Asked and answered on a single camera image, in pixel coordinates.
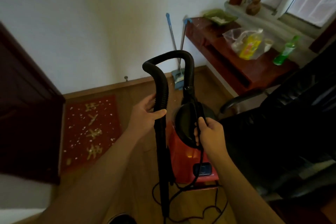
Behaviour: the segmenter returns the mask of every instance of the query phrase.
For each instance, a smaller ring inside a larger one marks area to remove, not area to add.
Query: red mat
[[[65,107],[61,174],[95,162],[121,136],[115,95]]]

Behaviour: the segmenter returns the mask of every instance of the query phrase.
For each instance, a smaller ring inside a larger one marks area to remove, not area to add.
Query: hand
[[[202,117],[199,117],[198,126],[201,131],[201,143],[205,152],[208,154],[208,157],[212,158],[214,155],[227,154],[223,126],[211,118],[205,119],[208,125]],[[200,139],[197,127],[194,130],[194,135],[196,138],[196,145],[199,145]]]
[[[149,95],[133,106],[127,131],[140,139],[154,127],[155,120],[166,115],[167,110],[149,112],[155,105],[155,94]]]

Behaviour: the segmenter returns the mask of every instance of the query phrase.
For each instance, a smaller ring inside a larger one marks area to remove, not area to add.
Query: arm
[[[201,143],[214,165],[234,215],[241,224],[284,224],[232,162],[226,150],[223,126],[211,118],[199,118]],[[194,134],[198,142],[198,132]]]
[[[118,190],[133,148],[153,128],[154,121],[167,112],[148,112],[154,106],[154,98],[155,94],[150,95],[133,107],[128,128],[123,135],[69,191],[43,212],[37,223],[102,222]]]

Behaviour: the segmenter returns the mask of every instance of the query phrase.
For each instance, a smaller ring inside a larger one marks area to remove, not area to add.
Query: red wooden desk
[[[273,48],[256,60],[239,58],[222,34],[240,27],[236,22],[218,26],[198,17],[192,18],[192,23],[188,22],[186,30],[186,36],[238,95],[280,84],[299,69],[296,63],[288,59],[281,66],[274,65],[273,60],[279,53]]]

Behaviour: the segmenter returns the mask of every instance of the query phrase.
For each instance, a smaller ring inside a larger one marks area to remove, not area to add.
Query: green bottle
[[[278,55],[275,57],[275,59],[273,60],[273,63],[277,66],[282,65],[282,63],[285,61],[285,59],[287,59],[288,55],[291,54],[292,51],[294,51],[294,49],[296,48],[296,42],[297,40],[299,40],[299,36],[296,35],[293,37],[293,39],[285,44],[285,49]]]

